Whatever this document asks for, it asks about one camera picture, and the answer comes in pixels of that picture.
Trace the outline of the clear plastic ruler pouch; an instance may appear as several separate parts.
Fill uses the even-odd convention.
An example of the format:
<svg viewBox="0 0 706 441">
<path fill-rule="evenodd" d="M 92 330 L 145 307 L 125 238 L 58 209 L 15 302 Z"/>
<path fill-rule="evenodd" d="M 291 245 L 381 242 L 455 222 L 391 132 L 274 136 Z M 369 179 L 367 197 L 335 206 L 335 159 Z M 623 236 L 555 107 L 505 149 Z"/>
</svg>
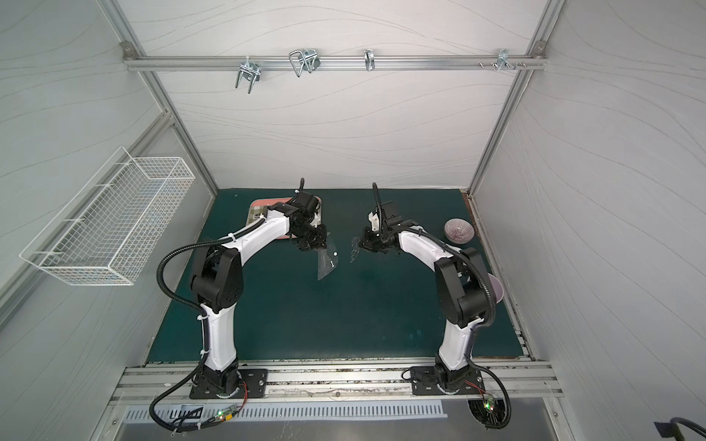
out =
<svg viewBox="0 0 706 441">
<path fill-rule="evenodd" d="M 338 267 L 338 248 L 330 234 L 325 239 L 324 247 L 317 250 L 317 258 L 317 279 L 321 281 Z"/>
</svg>

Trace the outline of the clear plastic protractor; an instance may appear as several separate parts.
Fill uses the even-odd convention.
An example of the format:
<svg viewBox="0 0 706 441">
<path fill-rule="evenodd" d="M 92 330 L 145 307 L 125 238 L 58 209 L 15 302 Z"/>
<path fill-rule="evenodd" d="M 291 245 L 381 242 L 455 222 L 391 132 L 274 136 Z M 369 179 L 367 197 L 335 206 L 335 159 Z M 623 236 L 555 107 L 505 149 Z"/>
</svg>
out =
<svg viewBox="0 0 706 441">
<path fill-rule="evenodd" d="M 354 263 L 360 254 L 360 237 L 355 236 L 351 240 L 350 262 Z"/>
</svg>

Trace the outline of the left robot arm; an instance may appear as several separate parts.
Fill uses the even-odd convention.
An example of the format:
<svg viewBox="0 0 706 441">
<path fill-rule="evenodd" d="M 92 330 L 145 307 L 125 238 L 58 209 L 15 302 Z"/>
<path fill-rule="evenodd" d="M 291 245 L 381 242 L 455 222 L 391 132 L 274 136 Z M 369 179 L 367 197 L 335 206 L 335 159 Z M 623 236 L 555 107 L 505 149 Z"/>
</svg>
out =
<svg viewBox="0 0 706 441">
<path fill-rule="evenodd" d="M 270 243 L 292 238 L 304 251 L 327 251 L 327 228 L 320 198 L 297 190 L 292 198 L 264 209 L 256 221 L 194 253 L 190 290 L 202 308 L 203 366 L 195 375 L 198 392 L 230 398 L 243 382 L 233 339 L 235 306 L 245 292 L 244 266 Z"/>
</svg>

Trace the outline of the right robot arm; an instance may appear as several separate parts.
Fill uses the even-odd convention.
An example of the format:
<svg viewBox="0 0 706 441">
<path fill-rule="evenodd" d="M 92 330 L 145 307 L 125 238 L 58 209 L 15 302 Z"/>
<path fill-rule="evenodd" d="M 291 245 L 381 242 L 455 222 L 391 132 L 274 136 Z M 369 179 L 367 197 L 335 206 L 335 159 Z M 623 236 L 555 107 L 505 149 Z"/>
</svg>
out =
<svg viewBox="0 0 706 441">
<path fill-rule="evenodd" d="M 404 252 L 430 268 L 435 276 L 444 336 L 435 358 L 434 377 L 446 393 L 456 393 L 478 368 L 473 362 L 477 333 L 496 318 L 498 296 L 474 249 L 461 250 L 403 219 L 392 201 L 376 202 L 363 230 L 360 248 L 373 253 Z"/>
</svg>

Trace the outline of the pink plastic tray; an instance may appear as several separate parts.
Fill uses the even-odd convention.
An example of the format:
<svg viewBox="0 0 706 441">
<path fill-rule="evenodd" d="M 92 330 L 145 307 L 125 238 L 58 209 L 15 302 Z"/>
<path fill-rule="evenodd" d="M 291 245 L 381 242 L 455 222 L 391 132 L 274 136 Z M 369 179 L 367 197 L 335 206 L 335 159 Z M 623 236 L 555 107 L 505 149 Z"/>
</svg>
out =
<svg viewBox="0 0 706 441">
<path fill-rule="evenodd" d="M 290 235 L 290 217 L 295 211 L 290 200 L 256 200 L 252 204 L 257 219 L 263 222 L 249 235 L 249 240 L 268 244 Z"/>
</svg>

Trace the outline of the purple patterned bowl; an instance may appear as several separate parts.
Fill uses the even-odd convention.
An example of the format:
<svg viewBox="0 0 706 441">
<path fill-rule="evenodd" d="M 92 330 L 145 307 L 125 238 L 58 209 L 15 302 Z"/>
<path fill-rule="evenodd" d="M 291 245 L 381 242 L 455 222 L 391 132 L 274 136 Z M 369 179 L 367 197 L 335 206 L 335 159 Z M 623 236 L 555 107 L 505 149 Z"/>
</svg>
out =
<svg viewBox="0 0 706 441">
<path fill-rule="evenodd" d="M 474 226 L 463 219 L 450 219 L 444 224 L 444 234 L 453 244 L 468 244 L 474 239 Z"/>
</svg>

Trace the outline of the lilac plain bowl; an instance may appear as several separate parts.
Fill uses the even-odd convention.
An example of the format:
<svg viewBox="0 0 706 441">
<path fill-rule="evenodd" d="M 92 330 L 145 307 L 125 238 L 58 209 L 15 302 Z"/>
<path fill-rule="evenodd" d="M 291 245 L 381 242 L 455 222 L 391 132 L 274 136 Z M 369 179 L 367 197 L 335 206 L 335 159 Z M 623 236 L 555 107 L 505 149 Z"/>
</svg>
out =
<svg viewBox="0 0 706 441">
<path fill-rule="evenodd" d="M 505 290 L 503 288 L 502 282 L 493 274 L 488 274 L 492 288 L 496 295 L 496 303 L 500 303 L 504 299 Z"/>
</svg>

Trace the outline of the metal u-bolt clamp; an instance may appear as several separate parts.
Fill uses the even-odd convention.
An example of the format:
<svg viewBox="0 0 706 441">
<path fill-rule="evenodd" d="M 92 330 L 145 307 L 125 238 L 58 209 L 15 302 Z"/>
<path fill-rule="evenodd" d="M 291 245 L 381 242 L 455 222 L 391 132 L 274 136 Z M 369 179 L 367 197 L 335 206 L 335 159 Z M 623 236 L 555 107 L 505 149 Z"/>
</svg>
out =
<svg viewBox="0 0 706 441">
<path fill-rule="evenodd" d="M 321 60 L 315 49 L 292 51 L 289 53 L 288 59 L 297 77 L 301 77 L 304 72 L 312 74 L 321 65 Z"/>
</svg>

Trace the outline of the small metal clamp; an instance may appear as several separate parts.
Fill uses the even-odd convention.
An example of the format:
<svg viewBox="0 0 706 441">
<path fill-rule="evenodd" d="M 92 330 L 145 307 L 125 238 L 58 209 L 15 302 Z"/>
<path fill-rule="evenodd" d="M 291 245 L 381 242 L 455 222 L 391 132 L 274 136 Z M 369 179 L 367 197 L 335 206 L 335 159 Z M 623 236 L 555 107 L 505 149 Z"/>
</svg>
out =
<svg viewBox="0 0 706 441">
<path fill-rule="evenodd" d="M 375 70 L 375 56 L 371 49 L 366 49 L 363 53 L 364 64 L 367 72 L 372 72 Z"/>
</svg>

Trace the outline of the metal hook clamp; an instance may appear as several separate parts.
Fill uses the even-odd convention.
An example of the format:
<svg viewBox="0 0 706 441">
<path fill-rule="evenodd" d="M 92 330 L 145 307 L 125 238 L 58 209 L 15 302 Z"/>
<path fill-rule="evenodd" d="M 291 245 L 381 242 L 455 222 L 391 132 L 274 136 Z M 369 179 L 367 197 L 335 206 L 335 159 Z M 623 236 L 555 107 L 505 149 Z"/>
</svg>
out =
<svg viewBox="0 0 706 441">
<path fill-rule="evenodd" d="M 249 59 L 246 59 L 239 66 L 235 87 L 239 88 L 239 86 L 247 84 L 247 93 L 251 94 L 255 84 L 260 81 L 260 77 L 260 67 Z"/>
</svg>

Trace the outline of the metal bracket with bolts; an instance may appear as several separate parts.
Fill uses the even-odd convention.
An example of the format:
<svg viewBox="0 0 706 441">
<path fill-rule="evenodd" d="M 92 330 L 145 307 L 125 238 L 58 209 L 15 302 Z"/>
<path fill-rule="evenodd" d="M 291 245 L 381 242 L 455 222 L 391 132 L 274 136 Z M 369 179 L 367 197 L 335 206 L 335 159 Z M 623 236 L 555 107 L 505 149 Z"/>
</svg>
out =
<svg viewBox="0 0 706 441">
<path fill-rule="evenodd" d="M 525 62 L 513 62 L 510 60 L 510 55 L 507 50 L 501 50 L 493 62 L 478 62 L 481 69 L 494 69 L 495 71 L 518 71 L 525 70 L 527 64 Z"/>
</svg>

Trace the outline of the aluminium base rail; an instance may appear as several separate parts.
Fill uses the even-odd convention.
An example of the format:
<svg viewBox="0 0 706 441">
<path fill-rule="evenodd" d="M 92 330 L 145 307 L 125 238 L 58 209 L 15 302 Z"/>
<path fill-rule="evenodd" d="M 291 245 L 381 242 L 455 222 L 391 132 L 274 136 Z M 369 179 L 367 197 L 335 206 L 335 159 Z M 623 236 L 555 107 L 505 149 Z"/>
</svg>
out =
<svg viewBox="0 0 706 441">
<path fill-rule="evenodd" d="M 432 366 L 432 358 L 349 358 L 261 360 L 245 369 L 264 369 L 263 380 L 252 380 L 248 398 L 256 402 L 330 402 L 413 399 L 408 368 Z M 481 358 L 477 361 L 499 380 L 481 375 L 481 388 L 500 397 L 501 386 L 512 398 L 563 398 L 564 391 L 548 361 L 529 358 Z M 149 364 L 123 372 L 111 404 L 148 404 L 177 384 L 194 368 L 192 363 Z"/>
</svg>

